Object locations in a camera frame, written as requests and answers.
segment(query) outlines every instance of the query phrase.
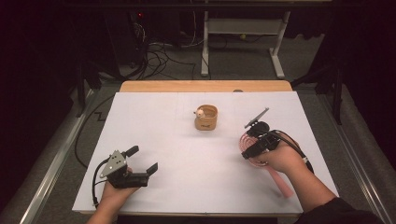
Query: white shelf leg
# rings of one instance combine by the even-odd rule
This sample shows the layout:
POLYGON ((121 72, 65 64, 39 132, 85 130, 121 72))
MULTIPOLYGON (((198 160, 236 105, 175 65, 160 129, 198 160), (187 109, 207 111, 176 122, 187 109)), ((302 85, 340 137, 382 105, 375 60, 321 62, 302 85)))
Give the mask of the white shelf leg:
POLYGON ((272 49, 272 48, 269 49, 271 59, 273 61, 273 65, 274 65, 274 68, 276 71, 276 76, 280 79, 284 79, 285 74, 283 73, 283 69, 282 69, 282 66, 280 65, 280 60, 277 57, 277 54, 279 52, 280 44, 282 43, 282 39, 283 39, 283 35, 285 34, 286 27, 288 26, 289 16, 290 16, 290 12, 289 11, 285 12, 285 14, 283 15, 282 23, 279 26, 279 32, 277 34, 277 40, 276 40, 276 46, 274 49, 272 49))
POLYGON ((202 61, 201 61, 201 76, 207 77, 209 75, 209 47, 207 46, 208 41, 208 12, 205 12, 205 20, 204 20, 204 48, 202 50, 202 61))

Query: table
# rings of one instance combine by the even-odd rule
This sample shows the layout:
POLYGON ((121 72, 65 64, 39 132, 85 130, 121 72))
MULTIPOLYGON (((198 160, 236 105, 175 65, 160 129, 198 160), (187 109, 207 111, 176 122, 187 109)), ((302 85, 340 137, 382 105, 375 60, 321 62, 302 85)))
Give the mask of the table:
POLYGON ((265 106, 260 101, 271 108, 264 116, 270 127, 289 133, 307 148, 304 153, 317 176, 336 192, 298 96, 287 81, 127 81, 113 101, 73 210, 94 211, 91 182, 100 161, 115 149, 139 145, 128 164, 142 172, 158 162, 159 170, 148 187, 121 208, 122 214, 297 216, 302 208, 296 195, 284 198, 269 174, 244 161, 238 151, 243 126, 265 106), (219 109, 218 126, 211 132, 193 128, 192 112, 203 102, 219 109), (226 108, 233 108, 233 113, 226 108))

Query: human hand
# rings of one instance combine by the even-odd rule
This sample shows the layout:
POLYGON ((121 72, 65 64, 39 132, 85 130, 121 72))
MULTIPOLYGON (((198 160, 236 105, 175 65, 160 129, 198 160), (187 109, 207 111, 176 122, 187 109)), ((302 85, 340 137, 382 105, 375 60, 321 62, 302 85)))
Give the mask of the human hand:
POLYGON ((111 220, 117 216, 129 196, 135 193, 138 189, 140 188, 115 189, 108 181, 106 181, 102 193, 102 199, 96 209, 96 212, 90 218, 88 223, 111 223, 111 220))
MULTIPOLYGON (((279 135, 293 143, 286 134, 279 133, 279 135)), ((306 165, 300 154, 283 140, 280 140, 276 149, 264 152, 252 159, 257 162, 266 162, 272 168, 284 174, 288 173, 291 169, 306 169, 306 165)))

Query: sleeve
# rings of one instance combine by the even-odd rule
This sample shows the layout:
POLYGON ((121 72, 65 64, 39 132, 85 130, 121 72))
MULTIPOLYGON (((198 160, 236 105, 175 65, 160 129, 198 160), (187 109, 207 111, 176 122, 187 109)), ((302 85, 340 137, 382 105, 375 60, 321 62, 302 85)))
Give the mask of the sleeve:
POLYGON ((312 211, 304 213, 295 224, 384 224, 368 211, 356 210, 341 198, 334 198, 312 211))

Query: cable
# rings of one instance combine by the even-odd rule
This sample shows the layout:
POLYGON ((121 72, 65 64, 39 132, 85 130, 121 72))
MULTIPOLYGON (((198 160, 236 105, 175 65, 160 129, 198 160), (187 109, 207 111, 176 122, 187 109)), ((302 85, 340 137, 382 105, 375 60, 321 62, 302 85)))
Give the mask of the cable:
POLYGON ((192 16, 194 18, 194 36, 192 37, 192 41, 188 46, 184 46, 184 48, 188 48, 193 45, 196 37, 196 31, 197 31, 197 22, 196 22, 196 16, 195 16, 195 11, 192 12, 192 16))
POLYGON ((140 72, 140 74, 139 74, 139 76, 137 77, 136 80, 142 80, 142 79, 143 79, 143 75, 145 75, 146 69, 147 69, 148 66, 149 66, 148 54, 149 54, 149 53, 148 53, 148 51, 146 50, 146 53, 145 53, 144 56, 143 56, 143 61, 146 63, 146 68, 145 68, 142 72, 140 72))
POLYGON ((204 43, 204 40, 201 40, 200 42, 193 44, 193 45, 188 45, 188 46, 181 46, 182 48, 191 48, 191 47, 196 47, 204 43))
POLYGON ((143 26, 140 25, 139 23, 135 22, 134 23, 134 31, 135 31, 135 34, 136 34, 137 37, 140 36, 140 31, 142 31, 142 43, 144 43, 145 39, 146 39, 146 31, 143 28, 143 26))
MULTIPOLYGON (((145 69, 145 62, 144 60, 142 60, 142 63, 139 64, 138 67, 136 67, 136 69, 134 71, 132 71, 131 73, 124 75, 124 77, 129 80, 131 77, 136 76, 137 74, 141 73, 144 69, 145 69)), ((104 81, 120 81, 118 78, 114 78, 114 77, 106 77, 102 74, 99 73, 99 78, 101 78, 104 81)))
MULTIPOLYGON (((242 151, 242 153, 244 153, 248 148, 255 145, 258 141, 259 139, 257 139, 256 137, 249 136, 247 133, 244 133, 239 139, 239 149, 242 151)), ((293 195, 293 191, 286 184, 283 178, 280 177, 279 173, 276 170, 274 170, 271 166, 267 166, 268 165, 267 162, 254 161, 253 159, 248 159, 248 160, 252 165, 260 168, 265 168, 268 171, 268 173, 273 178, 274 182, 276 183, 277 187, 282 192, 285 198, 289 198, 291 195, 293 195)))
POLYGON ((114 96, 115 96, 115 95, 111 95, 110 97, 106 98, 102 103, 100 103, 100 104, 90 113, 90 115, 88 115, 88 117, 87 117, 87 118, 84 120, 84 122, 82 123, 81 128, 78 130, 78 134, 77 134, 77 138, 76 138, 76 143, 75 143, 75 146, 74 146, 74 151, 75 151, 75 156, 76 156, 77 161, 78 161, 83 167, 85 167, 85 169, 87 169, 88 166, 87 166, 87 165, 79 158, 79 156, 78 156, 78 148, 77 148, 77 146, 78 146, 78 139, 79 139, 79 137, 81 136, 81 132, 82 132, 82 130, 84 129, 85 124, 86 124, 87 121, 90 119, 90 117, 92 116, 92 114, 94 114, 94 113, 96 112, 96 110, 97 110, 101 105, 103 105, 106 101, 108 101, 109 99, 113 98, 114 96))
POLYGON ((166 68, 166 65, 167 65, 167 63, 169 61, 173 62, 173 63, 191 65, 192 66, 191 76, 192 76, 192 79, 193 79, 193 73, 194 73, 195 65, 196 65, 195 63, 183 63, 183 62, 177 61, 175 59, 172 59, 166 53, 166 47, 165 46, 167 46, 168 44, 165 44, 163 42, 161 44, 157 43, 157 42, 153 42, 153 43, 150 43, 149 45, 151 47, 156 47, 156 46, 160 47, 159 49, 153 49, 153 50, 149 50, 148 51, 148 54, 153 54, 154 55, 154 57, 148 59, 148 62, 156 59, 156 60, 158 60, 158 64, 149 64, 148 68, 150 68, 152 70, 151 74, 145 75, 145 76, 142 75, 139 79, 146 79, 146 78, 153 77, 153 76, 156 76, 158 74, 161 74, 163 76, 170 77, 172 79, 178 80, 178 78, 175 78, 175 77, 172 77, 172 76, 169 76, 169 75, 166 75, 166 74, 163 73, 163 70, 166 68))
POLYGON ((96 176, 98 175, 99 169, 108 162, 108 159, 105 159, 104 161, 102 161, 101 163, 99 163, 99 165, 96 167, 95 173, 93 174, 93 179, 92 179, 92 200, 93 200, 93 205, 95 206, 95 208, 98 207, 98 199, 96 198, 96 194, 95 194, 95 186, 96 186, 96 176))
POLYGON ((270 135, 272 135, 273 137, 278 138, 278 139, 280 139, 280 140, 286 142, 290 147, 292 147, 292 148, 301 156, 301 158, 304 160, 304 163, 306 164, 307 168, 312 172, 312 174, 314 174, 314 168, 312 167, 311 162, 310 162, 309 159, 305 156, 305 154, 303 153, 303 151, 300 149, 300 147, 299 147, 299 145, 297 144, 297 142, 296 142, 294 139, 292 139, 288 134, 286 134, 286 133, 284 133, 284 132, 282 132, 282 131, 280 131, 280 130, 273 130, 273 131, 271 131, 271 132, 268 132, 268 131, 265 131, 265 130, 256 130, 256 132, 257 132, 257 133, 261 133, 261 134, 264 134, 264 133, 265 133, 265 134, 270 134, 270 135), (286 139, 286 138, 280 136, 280 135, 277 134, 277 133, 283 133, 283 134, 285 134, 288 138, 291 139, 291 141, 292 141, 294 144, 293 144, 292 142, 290 142, 288 139, 286 139))
POLYGON ((95 183, 95 186, 98 185, 98 184, 100 184, 100 183, 106 182, 106 181, 107 181, 107 180, 102 180, 102 181, 96 182, 96 183, 95 183))

